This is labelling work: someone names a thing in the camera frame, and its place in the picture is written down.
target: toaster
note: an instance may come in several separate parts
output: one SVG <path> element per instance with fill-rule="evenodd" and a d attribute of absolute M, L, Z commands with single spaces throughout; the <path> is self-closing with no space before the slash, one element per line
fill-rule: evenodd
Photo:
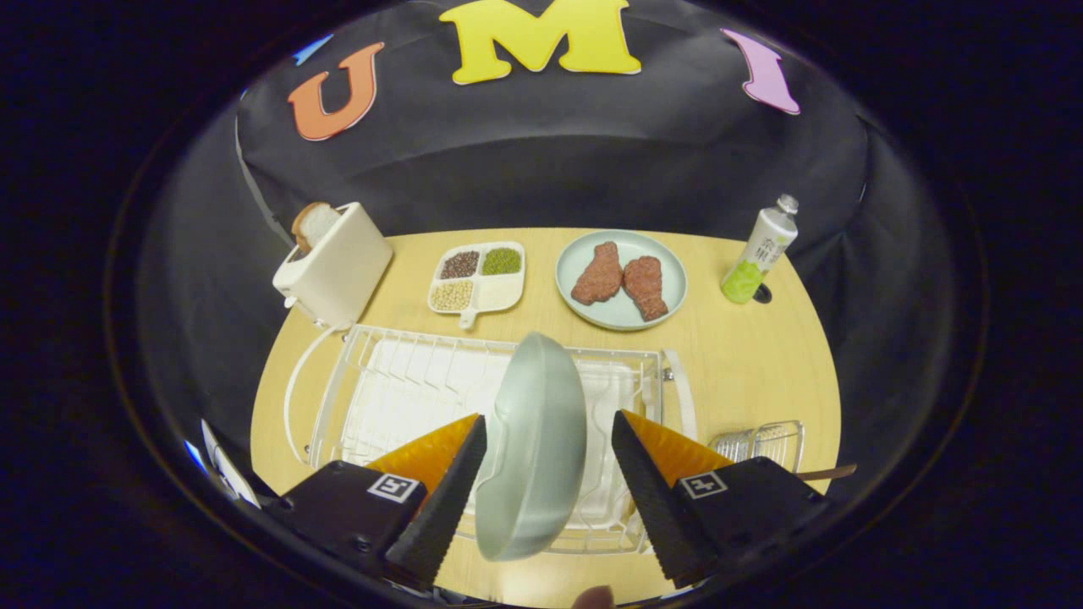
<path fill-rule="evenodd" d="M 360 203 L 336 209 L 342 217 L 323 239 L 308 255 L 295 246 L 272 280 L 286 308 L 299 308 L 324 327 L 357 322 L 392 256 Z"/>

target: dish rack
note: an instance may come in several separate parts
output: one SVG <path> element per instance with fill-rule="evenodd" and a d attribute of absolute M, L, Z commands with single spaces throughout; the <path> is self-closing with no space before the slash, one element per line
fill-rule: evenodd
<path fill-rule="evenodd" d="M 471 413 L 490 414 L 517 344 L 354 325 L 329 377 L 308 449 L 313 468 L 336 459 L 366 465 Z M 567 349 L 587 402 L 587 459 L 579 498 L 556 554 L 651 552 L 642 519 L 610 443 L 625 409 L 663 420 L 662 384 L 682 375 L 667 351 Z M 686 400 L 683 388 L 678 393 Z M 686 411 L 683 403 L 681 411 Z M 689 423 L 682 422 L 688 433 Z M 456 534 L 474 539 L 474 489 Z"/>
<path fill-rule="evenodd" d="M 805 449 L 805 426 L 799 420 L 781 420 L 755 429 L 722 433 L 710 442 L 718 454 L 736 463 L 766 456 L 797 474 Z"/>

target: white beans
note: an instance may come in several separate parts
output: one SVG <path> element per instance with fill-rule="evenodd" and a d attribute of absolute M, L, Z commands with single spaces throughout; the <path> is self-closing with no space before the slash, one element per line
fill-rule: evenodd
<path fill-rule="evenodd" d="M 453 282 L 438 285 L 429 296 L 429 301 L 440 311 L 461 311 L 470 306 L 473 282 Z"/>

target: yellow letter m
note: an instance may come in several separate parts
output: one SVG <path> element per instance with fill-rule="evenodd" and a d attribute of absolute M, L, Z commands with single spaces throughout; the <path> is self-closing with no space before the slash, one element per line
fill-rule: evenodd
<path fill-rule="evenodd" d="M 511 64 L 496 59 L 501 47 L 527 69 L 540 72 L 557 44 L 567 36 L 560 65 L 570 72 L 638 74 L 639 60 L 628 54 L 621 24 L 626 0 L 553 0 L 540 17 L 506 0 L 477 0 L 440 15 L 459 34 L 462 67 L 452 80 L 470 85 L 504 78 Z"/>

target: raw steak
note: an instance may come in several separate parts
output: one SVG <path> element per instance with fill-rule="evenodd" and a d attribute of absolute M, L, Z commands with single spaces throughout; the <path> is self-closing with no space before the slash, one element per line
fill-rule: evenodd
<path fill-rule="evenodd" d="M 625 265 L 624 290 L 636 302 L 644 322 L 669 312 L 662 300 L 662 262 L 653 256 L 637 258 Z"/>
<path fill-rule="evenodd" d="M 595 246 L 595 259 L 587 264 L 572 288 L 572 298 L 584 304 L 604 302 L 621 289 L 621 260 L 616 244 L 608 241 Z"/>

